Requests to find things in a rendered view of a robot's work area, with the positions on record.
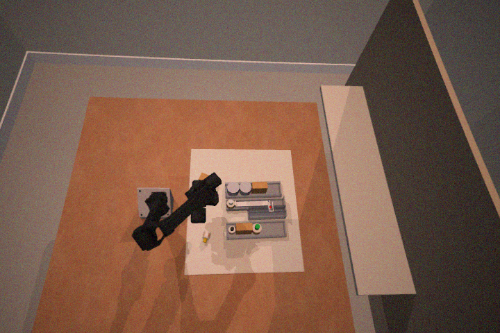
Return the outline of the grey cylinder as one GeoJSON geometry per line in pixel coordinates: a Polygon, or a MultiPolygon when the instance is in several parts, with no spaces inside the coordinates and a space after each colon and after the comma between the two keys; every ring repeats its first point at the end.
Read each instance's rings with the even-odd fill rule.
{"type": "Polygon", "coordinates": [[[227,193],[229,196],[237,196],[239,193],[240,186],[236,182],[230,182],[227,186],[227,193]]]}
{"type": "Polygon", "coordinates": [[[251,184],[249,182],[242,182],[240,184],[239,193],[241,195],[249,195],[251,193],[251,184]]]}

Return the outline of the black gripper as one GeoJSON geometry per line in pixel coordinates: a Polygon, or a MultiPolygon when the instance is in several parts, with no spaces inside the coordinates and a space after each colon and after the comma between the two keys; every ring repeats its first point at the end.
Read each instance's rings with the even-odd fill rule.
{"type": "MultiPolygon", "coordinates": [[[[198,184],[200,180],[192,181],[192,185],[198,184]]],[[[206,208],[199,207],[191,213],[192,223],[205,223],[206,222],[206,208]]]]}

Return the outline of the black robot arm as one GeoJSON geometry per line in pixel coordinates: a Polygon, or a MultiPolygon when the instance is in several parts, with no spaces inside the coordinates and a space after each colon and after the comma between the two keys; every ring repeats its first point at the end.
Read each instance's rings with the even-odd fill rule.
{"type": "Polygon", "coordinates": [[[149,213],[143,225],[133,231],[132,237],[143,251],[149,251],[158,247],[163,239],[172,234],[175,228],[186,220],[197,208],[206,207],[207,205],[216,206],[218,204],[219,194],[215,188],[220,186],[221,183],[222,180],[214,172],[207,178],[200,180],[198,184],[192,185],[190,190],[185,192],[188,200],[166,219],[162,220],[160,220],[160,217],[166,215],[170,210],[167,204],[167,192],[151,192],[151,195],[145,200],[145,203],[149,207],[149,213]],[[162,238],[158,241],[156,235],[157,227],[163,233],[162,238]]]}

